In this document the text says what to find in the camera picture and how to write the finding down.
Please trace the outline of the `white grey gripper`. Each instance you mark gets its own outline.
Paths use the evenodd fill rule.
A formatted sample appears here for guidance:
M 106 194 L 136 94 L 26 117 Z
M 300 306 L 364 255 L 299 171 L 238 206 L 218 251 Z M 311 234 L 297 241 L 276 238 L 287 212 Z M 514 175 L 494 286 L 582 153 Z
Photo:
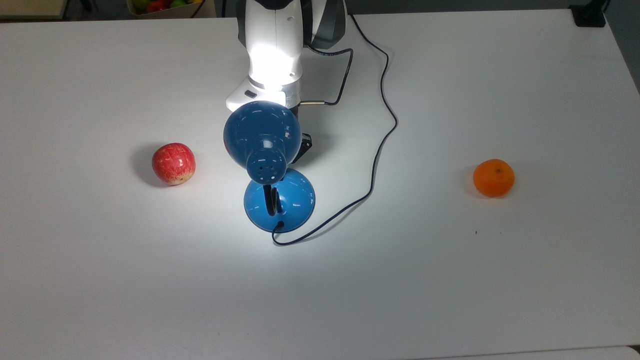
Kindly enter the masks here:
M 279 104 L 297 114 L 297 107 L 301 103 L 300 84 L 297 82 L 278 88 L 263 88 L 260 84 L 243 81 L 227 96 L 225 105 L 231 112 L 235 112 L 243 105 L 255 101 L 268 101 Z M 313 137 L 309 133 L 301 134 L 301 145 L 291 164 L 299 161 L 313 147 Z

